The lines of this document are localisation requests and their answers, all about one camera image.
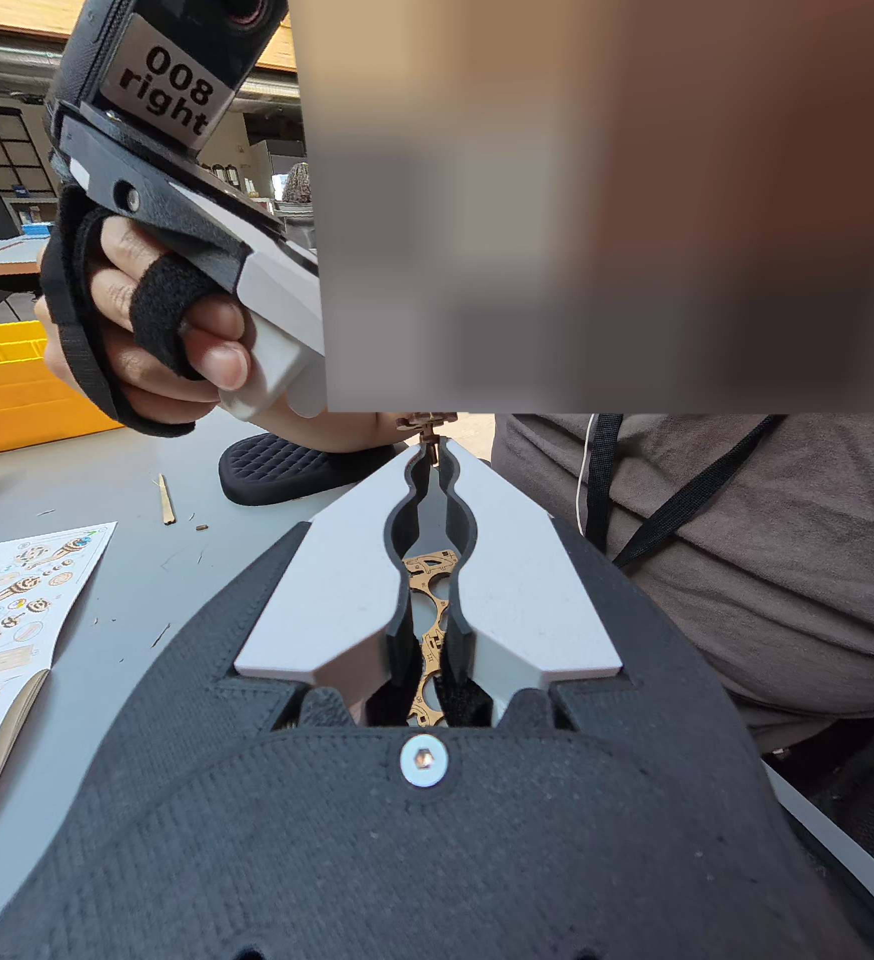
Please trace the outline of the person's right hand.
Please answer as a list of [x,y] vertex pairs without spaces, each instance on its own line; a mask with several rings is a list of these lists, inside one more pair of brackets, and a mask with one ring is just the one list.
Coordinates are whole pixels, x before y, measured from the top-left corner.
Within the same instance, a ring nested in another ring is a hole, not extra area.
[[251,357],[242,343],[245,312],[227,294],[203,296],[183,316],[181,341],[197,380],[173,372],[135,341],[131,308],[138,287],[168,253],[138,222],[109,216],[86,261],[85,291],[91,343],[107,357],[117,398],[140,420],[178,427],[211,413],[220,391],[242,388]]

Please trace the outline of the laser-cut wooden parts sheet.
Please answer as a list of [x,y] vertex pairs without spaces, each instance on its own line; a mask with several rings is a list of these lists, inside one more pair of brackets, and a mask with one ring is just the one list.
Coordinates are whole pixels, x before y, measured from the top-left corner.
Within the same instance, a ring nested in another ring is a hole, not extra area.
[[423,632],[419,641],[421,674],[407,717],[411,726],[432,728],[444,722],[443,709],[436,697],[435,683],[441,673],[444,621],[449,601],[435,593],[435,586],[450,578],[457,563],[458,556],[452,549],[403,559],[410,591],[429,600],[435,613],[432,625]]

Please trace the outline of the illustrated instruction booklet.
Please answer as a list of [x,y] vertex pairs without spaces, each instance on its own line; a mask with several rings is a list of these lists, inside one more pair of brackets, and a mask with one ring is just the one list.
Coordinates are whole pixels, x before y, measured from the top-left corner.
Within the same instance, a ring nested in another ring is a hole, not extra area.
[[0,776],[117,523],[0,542]]

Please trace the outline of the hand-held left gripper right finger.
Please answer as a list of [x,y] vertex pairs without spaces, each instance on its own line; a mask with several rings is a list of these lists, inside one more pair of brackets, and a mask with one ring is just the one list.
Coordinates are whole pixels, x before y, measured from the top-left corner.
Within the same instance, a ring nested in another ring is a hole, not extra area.
[[455,682],[491,700],[616,677],[622,661],[550,514],[456,441],[440,442],[451,576],[444,652]]

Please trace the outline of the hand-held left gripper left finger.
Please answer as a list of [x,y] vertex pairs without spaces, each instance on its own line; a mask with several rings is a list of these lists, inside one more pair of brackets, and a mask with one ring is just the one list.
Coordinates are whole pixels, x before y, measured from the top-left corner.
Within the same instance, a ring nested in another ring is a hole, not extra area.
[[306,526],[237,655],[237,675],[337,690],[367,726],[406,727],[422,669],[404,555],[430,464],[399,453]]

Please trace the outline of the person's dark trousers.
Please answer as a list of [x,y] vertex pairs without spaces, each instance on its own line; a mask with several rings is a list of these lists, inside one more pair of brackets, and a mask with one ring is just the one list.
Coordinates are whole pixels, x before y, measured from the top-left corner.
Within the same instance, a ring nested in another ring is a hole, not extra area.
[[874,718],[837,721],[762,757],[874,858]]

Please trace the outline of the black padded wrist rest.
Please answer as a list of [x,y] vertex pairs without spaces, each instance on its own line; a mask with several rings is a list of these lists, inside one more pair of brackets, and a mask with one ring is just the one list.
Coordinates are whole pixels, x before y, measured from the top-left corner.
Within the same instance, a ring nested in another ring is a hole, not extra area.
[[326,453],[262,433],[240,439],[222,454],[223,493],[247,507],[270,506],[362,482],[405,450],[403,444]]

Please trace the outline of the yellow plastic bin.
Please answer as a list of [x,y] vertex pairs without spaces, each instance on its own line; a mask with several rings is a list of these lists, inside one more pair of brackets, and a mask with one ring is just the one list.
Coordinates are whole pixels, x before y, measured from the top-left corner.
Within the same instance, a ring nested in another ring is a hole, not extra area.
[[37,320],[0,323],[0,453],[120,428],[51,374],[46,342]]

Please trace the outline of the small wooden model part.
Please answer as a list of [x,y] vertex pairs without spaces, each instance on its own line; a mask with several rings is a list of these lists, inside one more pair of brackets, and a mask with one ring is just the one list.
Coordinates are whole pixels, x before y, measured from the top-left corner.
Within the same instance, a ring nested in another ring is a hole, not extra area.
[[439,462],[441,439],[436,430],[443,425],[453,424],[457,419],[457,413],[411,413],[399,416],[395,425],[401,432],[418,435],[419,447],[426,455],[427,462],[435,466]]

